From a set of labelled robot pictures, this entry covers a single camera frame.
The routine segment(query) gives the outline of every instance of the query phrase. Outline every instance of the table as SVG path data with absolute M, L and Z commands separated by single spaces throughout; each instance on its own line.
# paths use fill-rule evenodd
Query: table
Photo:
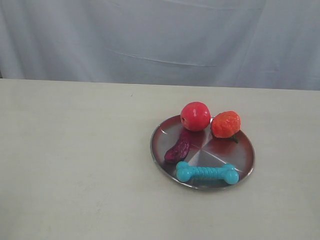
M 238 187 L 165 177 L 150 137 L 185 104 L 235 110 L 255 149 Z M 1 240 L 319 240 L 320 92 L 0 80 Z

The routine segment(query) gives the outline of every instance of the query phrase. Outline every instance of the fake fruit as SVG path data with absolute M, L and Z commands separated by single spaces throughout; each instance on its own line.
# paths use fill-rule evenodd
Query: fake fruit
M 190 134 L 187 130 L 183 130 L 178 141 L 164 155 L 164 160 L 170 164 L 176 164 L 182 161 L 190 150 Z
M 182 125 L 192 131 L 198 132 L 204 130 L 211 120 L 208 107 L 202 102 L 190 102 L 181 111 L 180 119 Z
M 216 138 L 231 138 L 241 126 L 240 116 L 235 111 L 219 113 L 211 122 L 211 132 Z

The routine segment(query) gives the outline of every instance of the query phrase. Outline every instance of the red apple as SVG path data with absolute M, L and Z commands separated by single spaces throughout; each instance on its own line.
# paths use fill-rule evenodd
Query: red apple
M 204 130 L 211 120 L 209 108 L 202 102 L 190 102 L 181 111 L 182 125 L 193 132 Z

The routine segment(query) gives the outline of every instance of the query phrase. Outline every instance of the dark red vegetable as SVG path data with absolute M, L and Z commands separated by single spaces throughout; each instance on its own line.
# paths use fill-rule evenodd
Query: dark red vegetable
M 188 155 L 190 150 L 190 133 L 183 130 L 178 141 L 164 155 L 164 160 L 170 164 L 176 164 L 182 161 Z

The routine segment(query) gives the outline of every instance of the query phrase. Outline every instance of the round metal tray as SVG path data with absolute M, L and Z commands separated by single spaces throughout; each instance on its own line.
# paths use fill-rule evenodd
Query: round metal tray
M 227 138 L 216 138 L 212 136 L 209 125 L 203 131 L 191 133 L 190 151 L 184 161 L 198 167 L 216 168 L 222 167 L 223 164 L 232 164 L 239 174 L 239 182 L 229 185 L 223 180 L 191 179 L 186 183 L 178 181 L 176 164 L 166 163 L 164 156 L 166 151 L 177 142 L 182 130 L 180 116 L 173 116 L 155 129 L 150 141 L 150 150 L 155 164 L 170 179 L 193 189 L 217 190 L 238 185 L 253 171 L 255 152 L 248 137 L 240 130 L 236 133 L 238 143 Z

